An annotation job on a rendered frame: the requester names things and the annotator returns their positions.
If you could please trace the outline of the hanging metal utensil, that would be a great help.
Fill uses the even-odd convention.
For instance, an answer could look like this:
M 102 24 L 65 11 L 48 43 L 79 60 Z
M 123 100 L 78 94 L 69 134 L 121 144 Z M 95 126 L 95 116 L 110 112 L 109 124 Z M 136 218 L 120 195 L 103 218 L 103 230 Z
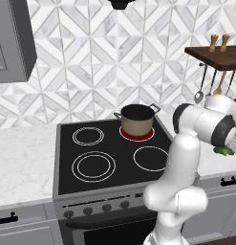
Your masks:
M 211 96 L 211 92 L 212 92 L 212 88 L 213 88 L 213 84 L 214 84 L 214 81 L 215 81 L 216 74 L 217 74 L 217 69 L 214 69 L 213 77 L 212 77 L 212 80 L 211 80 L 211 83 L 210 83 L 210 89 L 209 89 L 209 92 L 205 96 L 206 99 L 209 96 Z

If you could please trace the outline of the grey cupboard door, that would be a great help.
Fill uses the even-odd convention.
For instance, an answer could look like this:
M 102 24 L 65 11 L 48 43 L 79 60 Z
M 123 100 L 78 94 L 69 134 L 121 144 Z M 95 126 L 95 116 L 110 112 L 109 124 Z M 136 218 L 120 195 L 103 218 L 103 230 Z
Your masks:
M 63 245 L 56 220 L 0 229 L 0 245 Z
M 209 192 L 207 197 L 206 210 L 184 224 L 182 236 L 190 245 L 225 238 L 233 228 L 231 218 L 236 212 L 236 189 Z

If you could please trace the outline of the hanging wooden spatula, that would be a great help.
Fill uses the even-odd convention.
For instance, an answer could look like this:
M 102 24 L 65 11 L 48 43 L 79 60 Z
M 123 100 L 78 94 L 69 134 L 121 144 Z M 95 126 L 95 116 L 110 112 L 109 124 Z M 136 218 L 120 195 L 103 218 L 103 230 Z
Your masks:
M 222 84 L 224 82 L 225 75 L 226 75 L 226 71 L 223 71 L 222 76 L 221 76 L 221 80 L 220 80 L 217 88 L 214 90 L 213 96 L 221 95 L 222 94 Z

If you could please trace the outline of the grey drawer front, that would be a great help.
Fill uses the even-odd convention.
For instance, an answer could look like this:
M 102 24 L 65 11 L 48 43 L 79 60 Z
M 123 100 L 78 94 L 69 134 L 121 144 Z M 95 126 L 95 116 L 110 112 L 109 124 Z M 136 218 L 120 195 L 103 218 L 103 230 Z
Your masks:
M 7 224 L 32 223 L 46 219 L 46 213 L 42 204 L 1 210 L 0 217 L 8 217 L 11 215 L 11 212 L 15 212 L 15 215 L 18 216 L 18 221 Z
M 228 181 L 231 179 L 232 176 L 234 176 L 236 178 L 236 174 L 231 174 L 228 176 L 213 177 L 213 178 L 209 178 L 209 179 L 200 179 L 198 181 L 198 186 L 200 188 L 204 189 L 206 192 L 236 189 L 236 185 L 226 186 L 226 187 L 221 186 L 221 179 L 222 178 L 225 178 L 225 180 Z

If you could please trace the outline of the black hob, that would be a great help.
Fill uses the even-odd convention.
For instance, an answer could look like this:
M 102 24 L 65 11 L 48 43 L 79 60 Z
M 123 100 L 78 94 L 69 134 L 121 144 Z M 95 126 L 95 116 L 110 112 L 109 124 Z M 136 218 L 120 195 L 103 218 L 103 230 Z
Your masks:
M 120 130 L 118 120 L 56 127 L 55 200 L 143 187 L 161 177 L 172 141 L 161 121 L 143 141 L 124 138 Z

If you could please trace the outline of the grey wall cupboard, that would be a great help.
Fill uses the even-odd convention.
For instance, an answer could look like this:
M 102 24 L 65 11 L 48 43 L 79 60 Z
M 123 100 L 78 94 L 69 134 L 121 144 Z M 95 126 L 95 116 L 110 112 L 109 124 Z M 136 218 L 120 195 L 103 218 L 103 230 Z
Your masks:
M 0 83 L 28 81 L 36 59 L 27 0 L 0 0 Z

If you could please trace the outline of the green broccoli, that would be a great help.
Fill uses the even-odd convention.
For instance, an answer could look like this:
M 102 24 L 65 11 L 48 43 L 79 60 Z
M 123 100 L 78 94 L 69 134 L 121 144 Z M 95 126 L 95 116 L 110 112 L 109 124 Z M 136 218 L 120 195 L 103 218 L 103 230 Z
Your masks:
M 215 146 L 213 148 L 213 151 L 215 153 L 222 154 L 224 156 L 226 156 L 226 155 L 233 155 L 234 154 L 234 152 L 228 146 L 226 146 L 226 145 L 224 145 L 224 146 Z

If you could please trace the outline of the hanging metal ladle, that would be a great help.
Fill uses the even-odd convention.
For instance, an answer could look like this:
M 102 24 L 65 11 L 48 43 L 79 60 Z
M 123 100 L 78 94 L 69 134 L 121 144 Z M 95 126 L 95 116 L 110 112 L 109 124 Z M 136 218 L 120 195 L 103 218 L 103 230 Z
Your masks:
M 204 97 L 203 86 L 204 86 L 204 79 L 205 79 L 205 75 L 206 75 L 206 71 L 207 71 L 207 65 L 201 63 L 201 66 L 204 67 L 204 74 L 203 74 L 203 79 L 202 79 L 202 82 L 201 82 L 200 90 L 194 96 L 194 101 L 196 103 L 200 103 L 202 101 L 203 97 Z

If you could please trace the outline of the dark wooden shelf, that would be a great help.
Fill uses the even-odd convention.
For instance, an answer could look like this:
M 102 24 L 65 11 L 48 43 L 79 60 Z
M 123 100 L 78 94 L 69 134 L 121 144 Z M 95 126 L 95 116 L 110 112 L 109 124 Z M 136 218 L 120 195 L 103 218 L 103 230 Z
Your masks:
M 225 52 L 219 46 L 214 53 L 208 47 L 186 47 L 184 51 L 218 71 L 236 71 L 236 45 L 227 46 Z

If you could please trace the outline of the black range hood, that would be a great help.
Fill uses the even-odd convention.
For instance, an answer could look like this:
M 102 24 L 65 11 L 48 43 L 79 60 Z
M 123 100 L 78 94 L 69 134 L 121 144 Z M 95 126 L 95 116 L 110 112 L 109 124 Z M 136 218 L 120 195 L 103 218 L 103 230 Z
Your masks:
M 125 10 L 129 3 L 135 0 L 108 0 L 114 10 Z

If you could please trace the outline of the grey oven front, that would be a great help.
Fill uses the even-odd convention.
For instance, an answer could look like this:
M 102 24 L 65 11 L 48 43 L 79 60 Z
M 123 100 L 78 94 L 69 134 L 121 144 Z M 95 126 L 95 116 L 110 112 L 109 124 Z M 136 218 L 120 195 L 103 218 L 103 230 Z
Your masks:
M 142 245 L 157 213 L 140 190 L 54 204 L 63 245 Z

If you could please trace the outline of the hanging dark utensil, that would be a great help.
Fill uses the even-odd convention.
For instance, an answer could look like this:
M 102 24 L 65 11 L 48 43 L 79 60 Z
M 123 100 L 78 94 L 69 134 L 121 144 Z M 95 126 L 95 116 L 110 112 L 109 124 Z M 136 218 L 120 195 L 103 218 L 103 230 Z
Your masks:
M 229 84 L 228 84 L 228 87 L 227 87 L 227 90 L 225 92 L 225 95 L 227 96 L 228 95 L 228 92 L 230 90 L 230 87 L 231 87 L 231 84 L 232 84 L 232 81 L 234 79 L 234 76 L 235 76 L 235 70 L 232 71 L 232 74 L 231 74 L 231 77 L 230 77 L 230 81 L 229 81 Z

